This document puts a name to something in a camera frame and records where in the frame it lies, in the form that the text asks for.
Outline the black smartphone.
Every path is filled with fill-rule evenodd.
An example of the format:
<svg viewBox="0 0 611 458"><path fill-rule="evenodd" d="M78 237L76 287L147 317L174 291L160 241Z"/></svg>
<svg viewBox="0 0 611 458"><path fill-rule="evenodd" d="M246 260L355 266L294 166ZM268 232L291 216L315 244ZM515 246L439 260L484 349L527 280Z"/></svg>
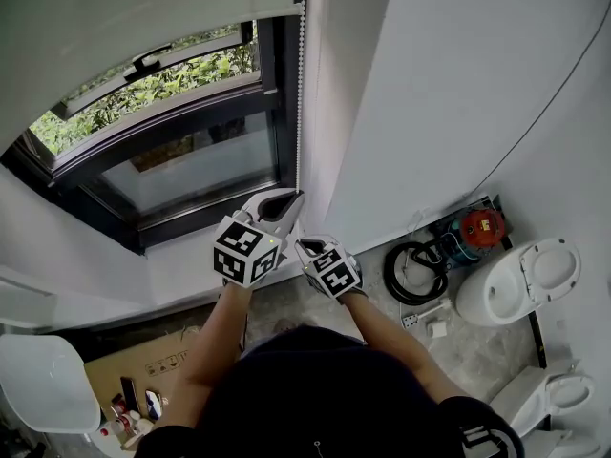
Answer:
<svg viewBox="0 0 611 458"><path fill-rule="evenodd" d="M153 389L146 389L144 395L149 418L151 421L157 421L163 411L161 395Z"/></svg>
<svg viewBox="0 0 611 458"><path fill-rule="evenodd" d="M139 405L134 380L129 377L120 378L122 394L128 410L139 412Z"/></svg>

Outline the white roller blind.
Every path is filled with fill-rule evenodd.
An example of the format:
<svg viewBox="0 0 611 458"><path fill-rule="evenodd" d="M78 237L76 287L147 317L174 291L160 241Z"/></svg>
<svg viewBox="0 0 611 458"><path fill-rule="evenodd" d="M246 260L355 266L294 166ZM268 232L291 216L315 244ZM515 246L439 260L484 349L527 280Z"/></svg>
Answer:
<svg viewBox="0 0 611 458"><path fill-rule="evenodd" d="M0 0L0 155L80 85L168 41L295 0Z"/></svg>

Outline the white plastic spoon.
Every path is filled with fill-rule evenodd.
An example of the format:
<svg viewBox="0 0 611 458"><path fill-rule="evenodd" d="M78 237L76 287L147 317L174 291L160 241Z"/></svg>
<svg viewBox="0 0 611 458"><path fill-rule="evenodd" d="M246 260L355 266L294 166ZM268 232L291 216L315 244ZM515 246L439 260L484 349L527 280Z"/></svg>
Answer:
<svg viewBox="0 0 611 458"><path fill-rule="evenodd" d="M135 422L135 426L133 427L132 435L127 439L127 441L122 445L122 449L127 450L134 446L138 440L147 435L152 431L154 427L154 423L149 421L148 419L139 419Z"/></svg>

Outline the red capped white bottle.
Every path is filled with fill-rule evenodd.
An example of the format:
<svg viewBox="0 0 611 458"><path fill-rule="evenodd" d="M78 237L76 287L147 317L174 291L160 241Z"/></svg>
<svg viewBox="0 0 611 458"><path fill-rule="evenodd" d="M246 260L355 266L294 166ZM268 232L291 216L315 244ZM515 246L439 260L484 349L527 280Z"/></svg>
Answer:
<svg viewBox="0 0 611 458"><path fill-rule="evenodd" d="M114 419L106 421L99 429L102 436L132 437L135 430L135 421L130 413L123 413Z"/></svg>

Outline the printed closed cardboard box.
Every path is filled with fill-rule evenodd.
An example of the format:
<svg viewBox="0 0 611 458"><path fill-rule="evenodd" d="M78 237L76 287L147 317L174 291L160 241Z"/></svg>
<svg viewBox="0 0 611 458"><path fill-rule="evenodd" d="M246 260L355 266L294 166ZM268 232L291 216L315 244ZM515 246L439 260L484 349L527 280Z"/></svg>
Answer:
<svg viewBox="0 0 611 458"><path fill-rule="evenodd" d="M133 380L141 414L147 414L147 390L157 393L164 409L171 400L187 350L199 332L199 327L187 326L181 331L85 363L85 372L103 415L107 419L116 416L111 401L118 393L127 398L121 377Z"/></svg>

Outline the red and teal vacuum cleaner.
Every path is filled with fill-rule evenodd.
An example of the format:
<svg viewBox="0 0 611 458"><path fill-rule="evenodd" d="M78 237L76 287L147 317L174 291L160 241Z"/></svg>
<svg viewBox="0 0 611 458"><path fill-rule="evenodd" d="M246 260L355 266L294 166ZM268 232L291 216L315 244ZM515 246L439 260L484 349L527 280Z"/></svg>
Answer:
<svg viewBox="0 0 611 458"><path fill-rule="evenodd" d="M505 221L495 209L472 209L454 217L440 236L445 254L468 266L483 260L506 235Z"/></svg>

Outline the person's right forearm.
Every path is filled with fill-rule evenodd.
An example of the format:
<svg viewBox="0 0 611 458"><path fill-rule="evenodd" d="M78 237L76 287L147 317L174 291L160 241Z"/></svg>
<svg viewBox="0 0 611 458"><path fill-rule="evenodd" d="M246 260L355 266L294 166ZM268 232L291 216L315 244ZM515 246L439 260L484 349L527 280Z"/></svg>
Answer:
<svg viewBox="0 0 611 458"><path fill-rule="evenodd" d="M441 403L451 397L468 396L411 333L381 312L364 294L347 292L339 301L347 308L365 342L399 360L434 401Z"/></svg>

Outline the white power strip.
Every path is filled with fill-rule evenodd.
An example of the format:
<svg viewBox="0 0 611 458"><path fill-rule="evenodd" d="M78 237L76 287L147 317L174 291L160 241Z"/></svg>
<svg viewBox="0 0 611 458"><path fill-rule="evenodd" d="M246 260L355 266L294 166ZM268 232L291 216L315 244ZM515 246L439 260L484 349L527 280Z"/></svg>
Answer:
<svg viewBox="0 0 611 458"><path fill-rule="evenodd" d="M417 313L412 313L409 315L405 315L401 317L401 324L404 329L408 329L413 325L419 323L422 319L430 316L431 314L439 311L445 310L452 307L452 301L449 298L445 298L438 302L436 305Z"/></svg>

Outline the white toilet with tank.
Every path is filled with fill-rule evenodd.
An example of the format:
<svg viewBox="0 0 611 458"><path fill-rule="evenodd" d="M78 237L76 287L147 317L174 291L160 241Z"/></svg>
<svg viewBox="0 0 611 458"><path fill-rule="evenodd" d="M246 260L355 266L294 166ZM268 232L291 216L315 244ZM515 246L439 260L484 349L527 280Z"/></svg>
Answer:
<svg viewBox="0 0 611 458"><path fill-rule="evenodd" d="M565 417L588 405L595 380L567 368L525 367L491 400L491 408L516 432L525 458L592 458L600 444L571 429L542 428L545 419Z"/></svg>

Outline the black window frame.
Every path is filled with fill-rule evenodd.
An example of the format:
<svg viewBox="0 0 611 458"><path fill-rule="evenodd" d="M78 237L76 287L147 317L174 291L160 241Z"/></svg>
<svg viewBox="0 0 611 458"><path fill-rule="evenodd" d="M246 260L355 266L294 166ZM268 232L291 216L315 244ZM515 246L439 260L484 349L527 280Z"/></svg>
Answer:
<svg viewBox="0 0 611 458"><path fill-rule="evenodd" d="M219 222L252 194L295 187L300 20L254 22L258 71L156 102L57 156L28 128L0 166L135 254ZM237 34L158 56L157 71L244 42ZM92 101L50 111L69 118Z"/></svg>

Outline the round white toilet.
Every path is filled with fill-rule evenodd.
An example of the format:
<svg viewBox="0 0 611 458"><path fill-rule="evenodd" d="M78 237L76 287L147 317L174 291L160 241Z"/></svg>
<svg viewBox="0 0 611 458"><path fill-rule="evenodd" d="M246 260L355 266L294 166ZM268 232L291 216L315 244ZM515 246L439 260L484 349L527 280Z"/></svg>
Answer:
<svg viewBox="0 0 611 458"><path fill-rule="evenodd" d="M455 310L475 325L510 324L569 294L580 272L580 252L573 242L522 243L474 270L458 289Z"/></svg>

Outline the green trees and shrubs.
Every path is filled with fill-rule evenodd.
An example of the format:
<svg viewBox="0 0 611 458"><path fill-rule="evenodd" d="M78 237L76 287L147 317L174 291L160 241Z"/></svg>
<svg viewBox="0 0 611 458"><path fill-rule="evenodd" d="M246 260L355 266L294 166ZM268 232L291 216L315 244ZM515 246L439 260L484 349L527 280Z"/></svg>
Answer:
<svg viewBox="0 0 611 458"><path fill-rule="evenodd" d="M29 131L57 156L82 139L156 102L258 71L258 29L254 21L202 31L175 40L168 50L162 50L158 55L169 55L182 50L192 51L200 44L237 34L245 37L243 44L181 60L101 96L97 90L127 72L130 64L125 62L111 68L79 86L61 100L69 106L86 96L93 100L90 104L69 118L61 118L53 111L47 111L33 122Z"/></svg>

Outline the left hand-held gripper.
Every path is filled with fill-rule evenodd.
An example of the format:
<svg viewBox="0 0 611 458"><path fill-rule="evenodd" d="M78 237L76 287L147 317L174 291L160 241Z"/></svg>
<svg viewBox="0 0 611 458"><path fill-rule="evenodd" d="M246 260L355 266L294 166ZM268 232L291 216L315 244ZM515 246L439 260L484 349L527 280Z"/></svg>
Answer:
<svg viewBox="0 0 611 458"><path fill-rule="evenodd" d="M286 237L305 204L294 188L255 194L232 216L225 216L214 236L214 271L243 288L261 282L285 259Z"/></svg>

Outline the person's dark shirt torso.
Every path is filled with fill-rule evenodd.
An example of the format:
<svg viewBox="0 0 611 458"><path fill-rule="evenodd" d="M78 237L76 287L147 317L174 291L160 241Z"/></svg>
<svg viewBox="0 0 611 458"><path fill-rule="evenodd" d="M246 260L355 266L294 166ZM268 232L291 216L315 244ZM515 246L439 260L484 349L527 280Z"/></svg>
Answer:
<svg viewBox="0 0 611 458"><path fill-rule="evenodd" d="M214 386L194 427L135 458L525 458L516 432L465 396L436 402L394 357L304 326L260 344Z"/></svg>

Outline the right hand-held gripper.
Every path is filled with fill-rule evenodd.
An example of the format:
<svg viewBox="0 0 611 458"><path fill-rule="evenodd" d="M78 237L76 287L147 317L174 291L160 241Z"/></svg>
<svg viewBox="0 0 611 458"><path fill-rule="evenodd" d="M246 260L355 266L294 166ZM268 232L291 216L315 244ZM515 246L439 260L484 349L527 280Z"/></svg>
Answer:
<svg viewBox="0 0 611 458"><path fill-rule="evenodd" d="M294 247L304 267L308 283L330 299L355 292L364 294L361 267L358 261L331 235L298 238ZM325 252L317 257L317 252Z"/></svg>

